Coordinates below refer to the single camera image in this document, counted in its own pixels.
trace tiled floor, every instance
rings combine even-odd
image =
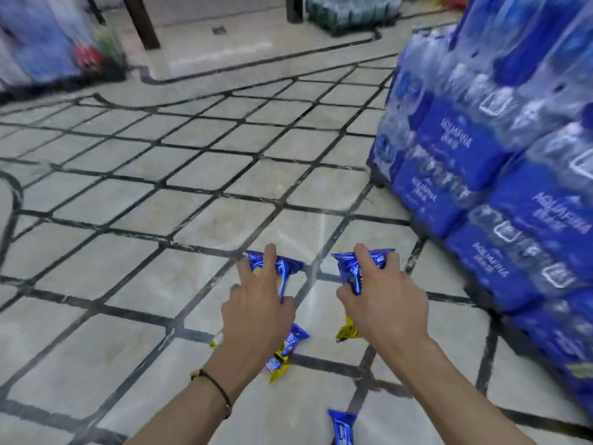
[[[0,272],[0,444],[112,445],[136,433],[208,358],[237,257],[270,241],[308,264],[288,293],[311,338],[276,383],[258,376],[213,444],[329,445],[328,408],[359,414],[358,443],[441,443],[365,341],[335,343],[344,312],[329,253],[357,241],[398,249],[429,293],[431,335],[538,444],[593,437],[551,378],[499,339],[455,264],[369,183],[400,51],[382,47],[339,65],[312,55],[316,70],[289,76],[280,63],[270,83],[234,79],[199,97],[173,85],[142,108],[83,94],[2,110],[0,167],[24,187],[24,210]]]

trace candy wrapper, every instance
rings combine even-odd
[[[288,358],[295,350],[297,345],[303,340],[309,338],[309,335],[298,326],[296,323],[292,324],[291,331],[284,339],[284,347],[276,350],[274,356],[267,362],[266,368],[271,373],[270,382],[275,381],[289,365]]]
[[[263,253],[260,252],[245,252],[245,256],[249,260],[251,271],[259,276],[263,270]],[[276,256],[276,284],[278,285],[278,296],[280,302],[284,300],[284,291],[286,289],[286,282],[288,277],[294,275],[302,270],[305,264],[301,261],[289,259],[287,257]],[[214,348],[222,343],[223,334],[220,331],[210,342],[210,347]]]
[[[385,268],[387,254],[394,251],[395,249],[388,248],[385,250],[372,250],[369,251],[369,254],[376,266],[382,269]],[[354,292],[355,295],[360,295],[360,290],[362,289],[362,276],[360,274],[360,264],[358,263],[355,254],[334,253],[332,256],[337,260],[337,268],[340,271],[340,280],[342,281],[342,284],[350,284],[352,292]],[[352,323],[352,319],[346,316],[346,325],[338,331],[336,342],[344,342],[348,339],[357,338],[360,338],[360,334],[358,333],[356,326],[354,326],[354,323]]]
[[[334,422],[336,445],[354,445],[354,421],[356,415],[353,413],[327,410]]]

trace black string bracelet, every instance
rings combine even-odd
[[[212,384],[214,384],[214,386],[218,389],[218,391],[221,393],[222,397],[225,400],[226,405],[224,406],[226,409],[226,417],[224,418],[225,420],[227,418],[229,418],[231,416],[231,412],[233,411],[233,404],[231,403],[231,399],[228,397],[228,395],[226,394],[226,392],[224,391],[224,389],[220,386],[220,384],[218,384],[216,382],[216,380],[210,376],[209,374],[207,374],[203,368],[201,368],[198,371],[195,371],[194,373],[191,374],[191,380],[193,381],[193,379],[196,376],[204,376],[204,378],[210,380],[212,382]]]

